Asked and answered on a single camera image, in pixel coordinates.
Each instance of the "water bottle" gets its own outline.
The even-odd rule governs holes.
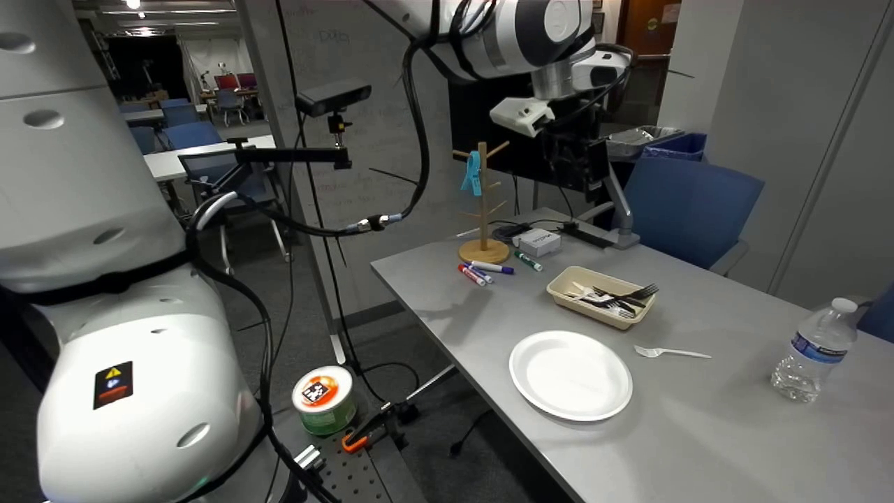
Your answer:
[[[787,344],[787,355],[773,368],[773,387],[790,403],[815,403],[826,375],[856,347],[857,329],[843,316],[856,312],[851,298],[832,298],[830,306],[815,309],[800,325]]]

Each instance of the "desk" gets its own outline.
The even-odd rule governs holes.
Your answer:
[[[245,146],[277,149],[274,135],[248,137]],[[179,151],[156,151],[156,153],[146,153],[142,158],[156,181],[174,181],[174,178],[188,178],[188,171],[179,162],[179,155],[202,155],[202,153],[217,153],[231,149],[235,149],[231,143],[212,143],[212,146],[196,146],[196,149],[179,149]]]
[[[410,249],[374,260],[374,271],[569,494],[593,503],[894,496],[890,344],[861,336],[823,396],[790,406],[769,387],[769,371],[808,316],[795,305],[645,246],[597,252],[569,238],[541,260],[541,274],[517,263],[517,277],[473,288],[455,274],[457,246]],[[554,305],[545,284],[564,264],[657,283],[663,294],[639,326],[615,332]],[[600,424],[527,406],[505,362],[540,329],[575,329],[612,347],[632,368],[632,406]],[[645,361],[635,344],[700,350],[712,361]]]
[[[124,111],[119,114],[129,125],[133,122],[163,122],[165,111],[163,108],[138,108],[138,111]]]

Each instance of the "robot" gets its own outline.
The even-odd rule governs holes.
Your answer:
[[[537,137],[550,101],[612,86],[593,0],[362,0],[446,77],[534,76],[491,119]],[[262,438],[217,294],[146,171],[62,0],[0,0],[0,288],[52,326],[38,406],[48,501],[188,501]]]

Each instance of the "paper plate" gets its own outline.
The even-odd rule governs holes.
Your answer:
[[[566,329],[522,337],[509,355],[509,375],[530,406],[569,422],[604,422],[635,396],[626,362],[608,347]]]

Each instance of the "table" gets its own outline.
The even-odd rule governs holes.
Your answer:
[[[260,135],[260,137],[248,137],[245,146],[277,149],[277,140],[274,135]],[[212,143],[212,146],[196,146],[196,149],[179,149],[179,151],[156,151],[156,153],[146,153],[142,158],[156,181],[174,181],[174,178],[188,178],[188,171],[179,162],[179,155],[202,155],[202,153],[217,153],[231,149],[235,149],[231,143]]]
[[[165,111],[163,108],[138,108],[138,111],[124,111],[119,114],[129,125],[133,122],[163,122]]]
[[[455,274],[460,241],[374,260],[505,424],[564,488],[593,503],[842,503],[894,501],[894,347],[861,336],[815,406],[769,387],[801,306],[678,263],[645,246],[593,249],[564,238],[541,274],[476,288]],[[632,332],[562,309],[545,284],[564,264],[657,283],[660,298]],[[600,424],[573,424],[527,406],[509,351],[540,329],[575,329],[612,347],[635,378],[632,406]],[[712,361],[635,355],[635,344],[710,351]]]

